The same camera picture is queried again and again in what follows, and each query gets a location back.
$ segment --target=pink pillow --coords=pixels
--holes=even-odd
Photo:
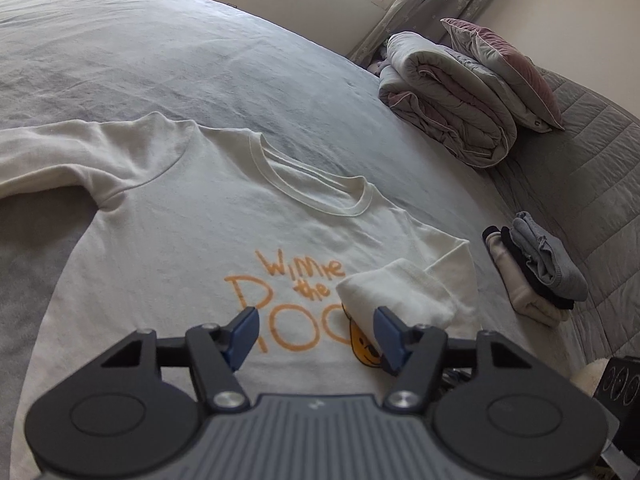
[[[449,31],[455,50],[493,70],[527,108],[548,124],[564,130],[556,98],[529,58],[488,28],[454,18],[440,22]]]

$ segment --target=folded comforter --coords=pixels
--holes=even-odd
[[[498,96],[442,46],[414,32],[393,35],[380,74],[380,100],[465,164],[503,160],[516,125]]]

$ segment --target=stack of folded clothes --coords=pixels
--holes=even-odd
[[[491,226],[482,238],[517,313],[555,327],[569,319],[574,301],[587,299],[587,282],[562,242],[526,211],[511,229]]]

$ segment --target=black folded garment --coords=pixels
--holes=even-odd
[[[520,270],[524,274],[524,277],[531,285],[531,288],[535,291],[535,293],[539,296],[545,298],[545,300],[549,301],[549,303],[554,306],[562,309],[562,310],[573,310],[574,309],[574,300],[567,300],[566,298],[560,298],[560,296],[556,296],[548,286],[544,285],[540,282],[540,280],[536,277],[529,267],[527,267],[527,259],[522,251],[513,243],[511,240],[511,233],[509,232],[508,227],[503,227],[500,231],[500,238],[502,239],[502,243],[507,250],[510,252],[513,259],[516,260],[516,263],[520,267]]]

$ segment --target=pillow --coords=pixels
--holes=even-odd
[[[539,134],[546,134],[551,131],[551,127],[540,119],[535,113],[529,110],[522,102],[516,92],[514,92],[506,81],[502,79],[493,70],[489,70],[474,58],[460,54],[459,52],[441,45],[441,47],[455,60],[463,66],[466,66],[471,72],[476,74],[494,93],[498,99],[504,103],[507,110],[513,116],[513,120],[522,126],[526,126],[529,130],[533,130]]]
[[[503,38],[473,23],[454,18],[440,20],[455,50],[471,56],[503,78],[533,113],[564,130],[554,94],[527,57]]]

